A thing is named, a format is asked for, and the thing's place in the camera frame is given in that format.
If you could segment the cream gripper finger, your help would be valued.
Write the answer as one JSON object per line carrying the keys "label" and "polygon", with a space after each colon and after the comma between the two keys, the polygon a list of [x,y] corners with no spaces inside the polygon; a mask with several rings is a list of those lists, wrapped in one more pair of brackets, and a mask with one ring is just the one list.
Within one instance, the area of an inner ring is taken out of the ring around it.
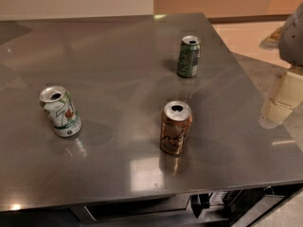
{"label": "cream gripper finger", "polygon": [[264,116],[282,123],[303,101],[303,67],[291,66],[277,80],[276,88],[264,108]]}

